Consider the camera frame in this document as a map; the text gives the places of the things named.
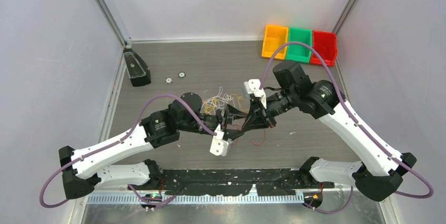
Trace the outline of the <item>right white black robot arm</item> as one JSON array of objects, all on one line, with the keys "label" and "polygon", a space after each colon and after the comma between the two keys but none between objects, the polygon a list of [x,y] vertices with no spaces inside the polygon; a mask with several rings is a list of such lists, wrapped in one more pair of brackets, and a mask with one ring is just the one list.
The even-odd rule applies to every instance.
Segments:
[{"label": "right white black robot arm", "polygon": [[352,120],[349,102],[340,102],[332,82],[312,82],[297,62],[282,62],[272,70],[279,89],[267,96],[258,79],[244,82],[243,90],[250,98],[250,109],[242,126],[244,132],[272,128],[276,117],[298,108],[333,130],[359,157],[357,162],[328,161],[310,157],[299,169],[306,187],[319,182],[334,182],[356,187],[364,196],[383,201],[397,191],[407,169],[416,157],[391,147],[374,132],[365,133],[367,125],[359,118]]}]

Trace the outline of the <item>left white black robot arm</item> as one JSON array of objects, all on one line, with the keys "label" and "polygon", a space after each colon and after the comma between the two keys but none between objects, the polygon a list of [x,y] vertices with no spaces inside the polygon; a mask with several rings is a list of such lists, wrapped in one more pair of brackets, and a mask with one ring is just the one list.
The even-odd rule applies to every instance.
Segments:
[{"label": "left white black robot arm", "polygon": [[81,198],[95,189],[118,185],[156,189],[163,173],[155,161],[147,159],[134,165],[117,165],[116,162],[176,142],[181,131],[210,135],[210,152],[216,156],[226,155],[232,141],[243,135],[241,130],[228,129],[228,125],[246,118],[247,113],[231,105],[209,115],[201,112],[202,99],[195,93],[158,97],[170,97],[173,102],[146,118],[139,115],[136,123],[120,135],[83,149],[65,146],[59,150],[67,199]]}]

